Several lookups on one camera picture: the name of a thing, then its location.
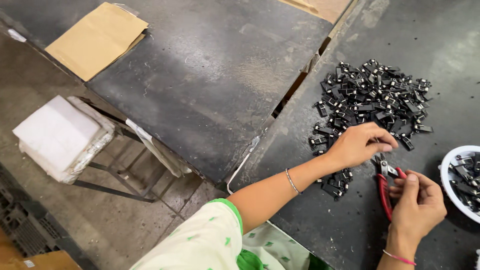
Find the concrete floor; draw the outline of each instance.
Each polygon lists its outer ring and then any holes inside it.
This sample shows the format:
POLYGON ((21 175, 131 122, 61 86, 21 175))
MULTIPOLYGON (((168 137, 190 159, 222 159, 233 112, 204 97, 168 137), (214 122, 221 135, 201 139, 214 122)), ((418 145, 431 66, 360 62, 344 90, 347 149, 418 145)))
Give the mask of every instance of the concrete floor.
MULTIPOLYGON (((19 151, 18 138, 12 133, 21 121, 56 95, 89 98, 121 117, 33 48, 0 31, 0 162, 50 211, 100 269, 128 269, 203 204, 225 197, 193 173, 174 177, 148 151, 131 169, 137 181, 129 181, 142 188, 143 181, 163 167, 164 173, 150 195, 155 203, 57 183, 19 151)), ((129 141, 116 138, 94 161, 108 165, 129 141)), ((134 141, 116 167, 128 166, 143 148, 134 141)), ((111 175, 94 168, 87 168, 80 179, 128 192, 111 175)))

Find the forearm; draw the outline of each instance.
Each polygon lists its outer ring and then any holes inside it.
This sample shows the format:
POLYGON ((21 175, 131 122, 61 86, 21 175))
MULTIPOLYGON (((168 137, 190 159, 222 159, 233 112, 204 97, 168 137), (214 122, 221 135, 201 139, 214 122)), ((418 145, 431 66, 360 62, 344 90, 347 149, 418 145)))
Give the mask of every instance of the forearm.
MULTIPOLYGON (((415 261, 415 252, 417 251, 418 243, 408 243, 408 236, 401 236, 395 230, 392 230, 388 234, 387 246, 385 251, 407 259, 409 261, 415 261)), ((387 254, 383 254, 377 270, 413 270, 415 267, 411 264, 407 264, 399 259, 392 258, 387 254)))
MULTIPOLYGON (((315 180, 340 169, 339 162, 325 154, 290 169, 288 173, 295 187, 302 192, 315 180)), ((285 172, 280 172, 242 188, 227 199, 237 207, 243 221, 243 233, 247 233, 271 218, 296 195, 285 172)))

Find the wrist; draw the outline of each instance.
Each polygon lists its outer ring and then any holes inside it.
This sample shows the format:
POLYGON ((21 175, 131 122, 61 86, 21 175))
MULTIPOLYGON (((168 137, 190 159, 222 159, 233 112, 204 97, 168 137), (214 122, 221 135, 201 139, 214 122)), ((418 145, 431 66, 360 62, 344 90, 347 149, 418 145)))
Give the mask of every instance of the wrist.
POLYGON ((312 159, 312 161, 315 163, 316 168, 322 168, 322 170, 318 170, 317 179, 345 168, 338 160, 328 155, 328 153, 318 156, 312 159))
POLYGON ((396 229, 391 229, 388 238, 385 251, 410 261, 414 261, 415 252, 420 241, 412 239, 410 233, 401 233, 396 229))
POLYGON ((341 171, 348 167, 343 163, 341 159, 334 156, 332 153, 329 154, 328 152, 326 152, 325 154, 314 158, 314 160, 316 159, 318 159, 317 162, 319 164, 325 166, 328 169, 329 172, 325 175, 341 171))

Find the dark worktop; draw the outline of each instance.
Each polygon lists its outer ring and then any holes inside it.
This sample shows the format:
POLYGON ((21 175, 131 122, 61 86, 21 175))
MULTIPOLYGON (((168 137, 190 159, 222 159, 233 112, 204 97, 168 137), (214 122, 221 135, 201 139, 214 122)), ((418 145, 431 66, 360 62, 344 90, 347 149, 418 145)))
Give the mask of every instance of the dark worktop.
MULTIPOLYGON (((0 0, 40 49, 103 0, 0 0)), ((277 0, 126 0, 148 35, 86 86, 214 182, 237 163, 333 25, 277 0)))
MULTIPOLYGON (((415 134, 411 152, 401 145, 386 158, 394 166, 440 181, 444 155, 478 145, 480 114, 480 1, 360 0, 336 39, 292 100, 268 129, 230 183, 236 191, 312 158, 307 138, 320 120, 312 104, 321 98, 320 81, 339 61, 355 67, 369 59, 399 66, 414 78, 429 79, 432 134, 415 134)), ((354 181, 338 202, 313 184, 285 205, 271 221, 335 269, 374 269, 382 255, 388 220, 382 209, 374 165, 353 169, 354 181)), ((446 197, 446 219, 417 251, 418 269, 473 269, 480 248, 480 224, 446 197)))

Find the pink thread bracelet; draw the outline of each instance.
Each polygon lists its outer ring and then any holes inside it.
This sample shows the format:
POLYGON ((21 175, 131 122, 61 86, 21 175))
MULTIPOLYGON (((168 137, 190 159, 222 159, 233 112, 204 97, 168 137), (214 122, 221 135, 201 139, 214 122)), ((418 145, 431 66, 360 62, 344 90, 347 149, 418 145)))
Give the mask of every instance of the pink thread bracelet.
POLYGON ((404 258, 402 258, 402 257, 392 255, 392 254, 386 252, 385 250, 384 250, 384 253, 387 254, 388 256, 394 258, 394 259, 401 260, 401 261, 403 261, 404 263, 411 264, 411 265, 415 265, 415 266, 417 265, 417 264, 414 263, 413 261, 409 261, 409 260, 404 259, 404 258))

